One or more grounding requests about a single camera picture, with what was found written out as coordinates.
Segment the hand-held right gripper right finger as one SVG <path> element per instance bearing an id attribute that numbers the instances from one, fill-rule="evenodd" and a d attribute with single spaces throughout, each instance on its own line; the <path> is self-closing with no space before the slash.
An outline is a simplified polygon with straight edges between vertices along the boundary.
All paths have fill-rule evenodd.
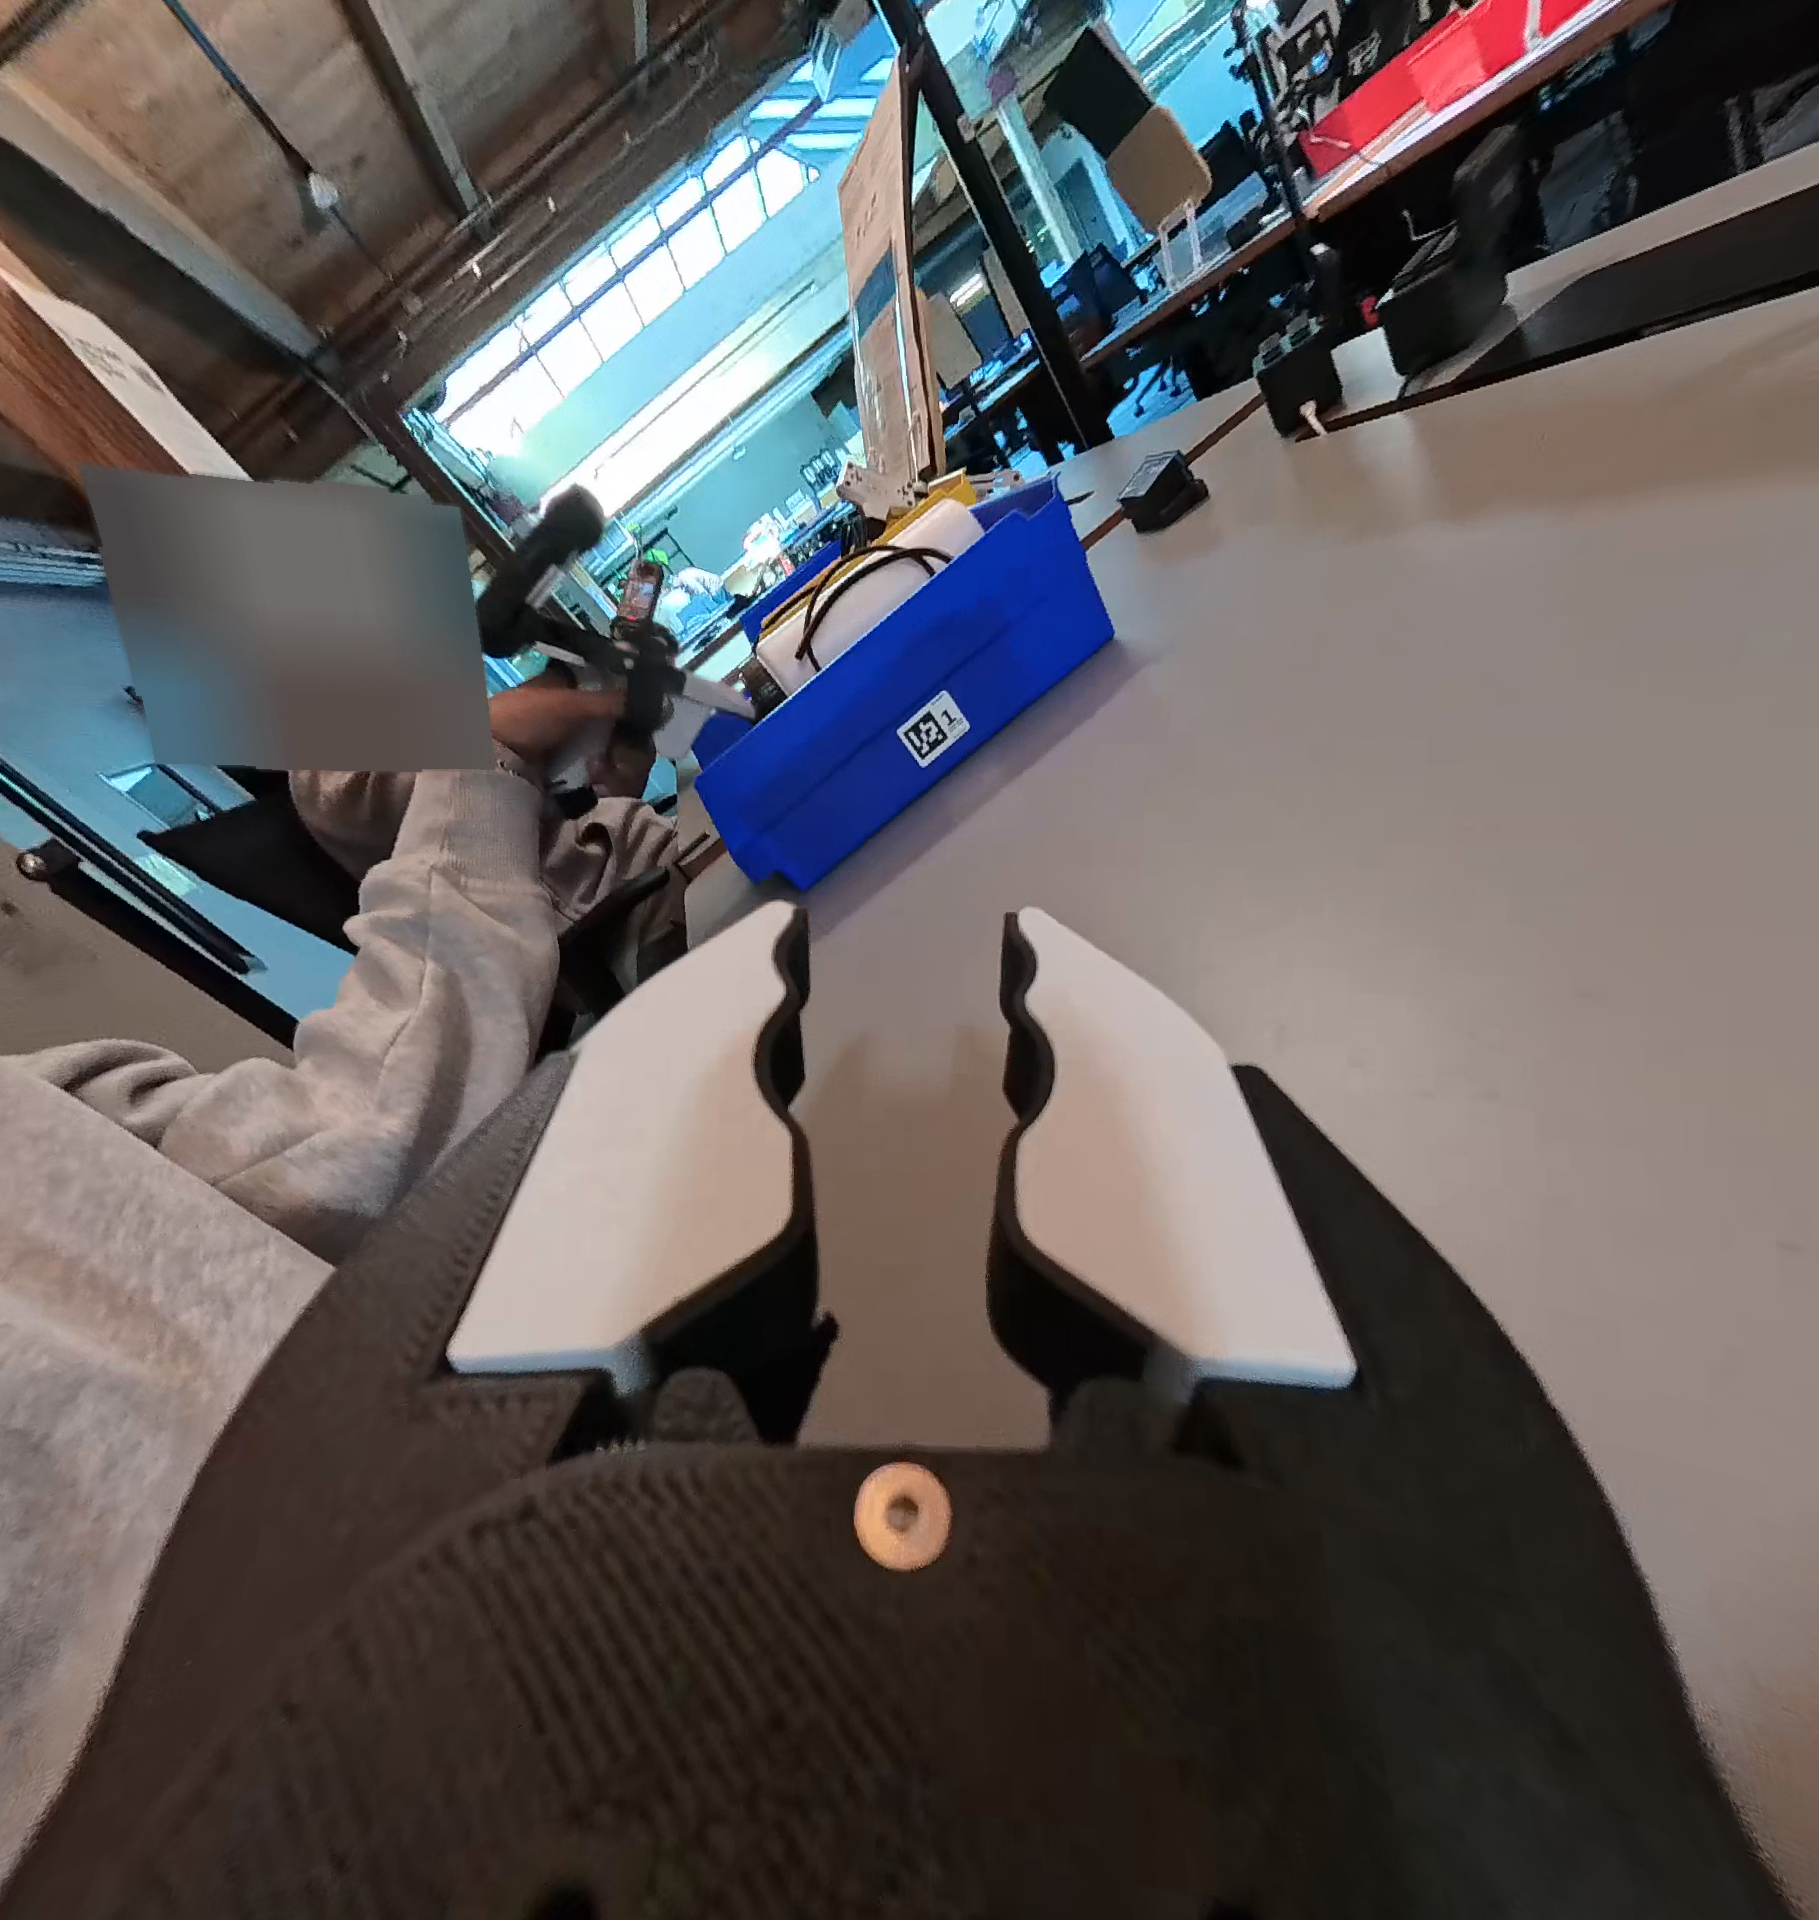
<path id="1" fill-rule="evenodd" d="M 1044 910 L 1002 923 L 1002 1093 L 986 1309 L 1065 1407 L 1090 1381 L 1174 1403 L 1210 1384 L 1351 1388 L 1253 1096 L 1210 1030 Z"/>

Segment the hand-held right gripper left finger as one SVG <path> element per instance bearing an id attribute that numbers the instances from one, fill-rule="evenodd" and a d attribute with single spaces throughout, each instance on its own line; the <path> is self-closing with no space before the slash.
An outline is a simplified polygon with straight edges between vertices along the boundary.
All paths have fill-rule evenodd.
<path id="1" fill-rule="evenodd" d="M 458 1378 L 813 1394 L 834 1321 L 792 1115 L 806 1000 L 809 911 L 767 904 L 588 1027 L 446 1337 Z"/>

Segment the black door bar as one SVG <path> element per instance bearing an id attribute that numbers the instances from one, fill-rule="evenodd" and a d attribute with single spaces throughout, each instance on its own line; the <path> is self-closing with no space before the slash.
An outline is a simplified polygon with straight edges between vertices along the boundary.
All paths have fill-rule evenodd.
<path id="1" fill-rule="evenodd" d="M 117 884 L 129 901 L 139 904 L 157 923 L 166 923 L 190 947 L 203 950 L 220 968 L 246 978 L 264 971 L 263 957 L 233 938 L 220 923 L 190 907 L 160 877 L 118 848 L 109 836 L 79 820 L 68 804 L 56 801 L 44 786 L 29 781 L 0 755 L 0 798 L 17 808 L 42 829 L 44 844 L 56 844 L 73 854 L 79 866 Z"/>

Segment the person's grey sweater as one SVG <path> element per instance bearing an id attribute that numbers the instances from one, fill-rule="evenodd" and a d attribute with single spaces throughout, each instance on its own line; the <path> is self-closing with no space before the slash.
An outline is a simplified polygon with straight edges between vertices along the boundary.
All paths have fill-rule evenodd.
<path id="1" fill-rule="evenodd" d="M 322 1282 L 226 1190 L 312 1088 L 147 1042 L 0 1056 L 0 1886 L 214 1433 Z"/>

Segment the white box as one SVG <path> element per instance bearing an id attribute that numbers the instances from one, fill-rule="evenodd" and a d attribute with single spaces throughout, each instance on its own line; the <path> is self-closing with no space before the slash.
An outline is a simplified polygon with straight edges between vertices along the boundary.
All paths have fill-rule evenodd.
<path id="1" fill-rule="evenodd" d="M 943 503 L 868 541 L 791 598 L 755 637 L 755 658 L 780 696 L 843 658 L 879 622 L 983 535 L 971 509 Z"/>

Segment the small black adapter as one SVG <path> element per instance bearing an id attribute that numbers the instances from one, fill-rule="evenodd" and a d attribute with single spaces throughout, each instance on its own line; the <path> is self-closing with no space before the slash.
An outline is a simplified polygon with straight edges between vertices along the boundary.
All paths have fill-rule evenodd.
<path id="1" fill-rule="evenodd" d="M 1207 503 L 1210 491 L 1202 474 L 1180 450 L 1163 450 L 1125 479 L 1114 491 L 1114 512 L 1140 534 L 1156 534 Z"/>

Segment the black power box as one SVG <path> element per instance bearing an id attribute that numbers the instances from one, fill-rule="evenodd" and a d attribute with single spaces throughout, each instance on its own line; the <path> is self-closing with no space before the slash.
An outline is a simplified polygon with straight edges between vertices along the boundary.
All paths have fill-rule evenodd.
<path id="1" fill-rule="evenodd" d="M 1302 318 L 1269 334 L 1253 356 L 1253 373 L 1278 438 L 1326 433 L 1323 421 L 1339 412 L 1345 391 L 1321 321 Z"/>

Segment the black stand with marker cube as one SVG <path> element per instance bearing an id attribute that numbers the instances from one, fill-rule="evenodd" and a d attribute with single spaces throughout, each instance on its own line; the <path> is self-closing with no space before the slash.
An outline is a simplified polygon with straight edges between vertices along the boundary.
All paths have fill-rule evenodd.
<path id="1" fill-rule="evenodd" d="M 1321 237 L 1315 219 L 1310 216 L 1307 195 L 1301 190 L 1296 167 L 1292 160 L 1293 131 L 1281 119 L 1281 91 L 1274 78 L 1269 57 L 1262 43 L 1262 29 L 1253 23 L 1250 3 L 1232 3 L 1232 29 L 1236 37 L 1236 54 L 1242 60 L 1245 79 L 1257 102 L 1257 167 L 1263 179 L 1281 200 L 1289 245 L 1301 267 L 1301 313 L 1312 315 L 1336 339 L 1345 336 L 1341 318 L 1341 260 Z"/>

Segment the standing cardboard sheet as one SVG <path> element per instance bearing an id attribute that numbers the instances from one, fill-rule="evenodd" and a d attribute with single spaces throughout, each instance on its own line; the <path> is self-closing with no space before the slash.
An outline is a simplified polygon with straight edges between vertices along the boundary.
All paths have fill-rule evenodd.
<path id="1" fill-rule="evenodd" d="M 913 131 L 914 94 L 894 60 L 838 181 L 856 421 L 868 467 L 894 482 L 946 465 L 913 270 Z"/>

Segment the black bag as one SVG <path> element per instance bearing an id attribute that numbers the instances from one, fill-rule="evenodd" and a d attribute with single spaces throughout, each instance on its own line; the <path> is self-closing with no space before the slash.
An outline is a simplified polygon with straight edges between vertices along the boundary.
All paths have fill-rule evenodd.
<path id="1" fill-rule="evenodd" d="M 1377 298 L 1377 327 L 1400 377 L 1435 368 L 1481 334 L 1505 298 L 1505 249 L 1524 203 L 1524 133 L 1488 131 L 1456 163 L 1450 216 Z"/>

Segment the white paper notice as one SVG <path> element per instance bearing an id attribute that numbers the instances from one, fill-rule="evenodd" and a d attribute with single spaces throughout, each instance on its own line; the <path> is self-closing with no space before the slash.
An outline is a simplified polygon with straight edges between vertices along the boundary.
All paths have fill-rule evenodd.
<path id="1" fill-rule="evenodd" d="M 2 273 L 2 280 L 47 327 L 54 327 L 103 392 L 144 427 L 179 471 L 199 477 L 246 477 L 236 455 L 175 400 L 160 374 L 135 348 L 129 348 L 106 321 L 79 304 L 24 282 L 15 273 Z"/>

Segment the black pole with round plate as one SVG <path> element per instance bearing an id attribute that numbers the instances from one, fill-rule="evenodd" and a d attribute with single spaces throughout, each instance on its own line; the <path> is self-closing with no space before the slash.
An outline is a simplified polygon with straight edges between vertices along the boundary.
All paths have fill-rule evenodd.
<path id="1" fill-rule="evenodd" d="M 1038 361 L 1046 368 L 1055 392 L 1055 407 L 1065 416 L 1068 434 L 1077 450 L 1111 443 L 1110 407 L 1099 401 L 1078 351 L 1071 346 L 1061 313 L 1049 298 L 1041 267 L 1014 219 L 1010 203 L 993 172 L 990 158 L 981 151 L 971 131 L 967 131 L 964 103 L 953 79 L 932 43 L 917 3 L 877 3 L 873 6 L 904 57 L 907 78 L 917 87 L 920 102 L 932 119 L 940 143 L 953 163 L 976 222 L 981 225 L 993 260 L 999 261 L 1014 291 L 1022 327 L 1035 343 Z"/>

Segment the cardboard-backed black monitor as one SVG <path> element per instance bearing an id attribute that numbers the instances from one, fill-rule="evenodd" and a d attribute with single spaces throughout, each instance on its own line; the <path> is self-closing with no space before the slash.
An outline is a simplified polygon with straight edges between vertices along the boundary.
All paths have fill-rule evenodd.
<path id="1" fill-rule="evenodd" d="M 1105 23 L 1078 29 L 1044 102 L 1104 160 L 1141 228 L 1165 237 L 1196 219 L 1210 193 L 1210 167 Z"/>

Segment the red storage bin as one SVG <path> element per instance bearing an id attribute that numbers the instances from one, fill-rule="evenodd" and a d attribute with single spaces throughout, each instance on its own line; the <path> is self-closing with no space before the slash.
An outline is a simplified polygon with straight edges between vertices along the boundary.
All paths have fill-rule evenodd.
<path id="1" fill-rule="evenodd" d="M 1326 179 L 1351 158 L 1363 158 L 1375 139 L 1393 133 L 1411 114 L 1453 106 L 1475 84 L 1478 78 L 1474 73 L 1466 87 L 1447 78 L 1424 87 L 1424 78 L 1408 60 L 1393 60 L 1312 127 L 1301 131 L 1301 151 L 1312 179 Z"/>
<path id="2" fill-rule="evenodd" d="M 1590 3 L 1471 3 L 1450 9 L 1408 49 L 1411 78 L 1424 114 L 1465 102 L 1503 78 Z"/>

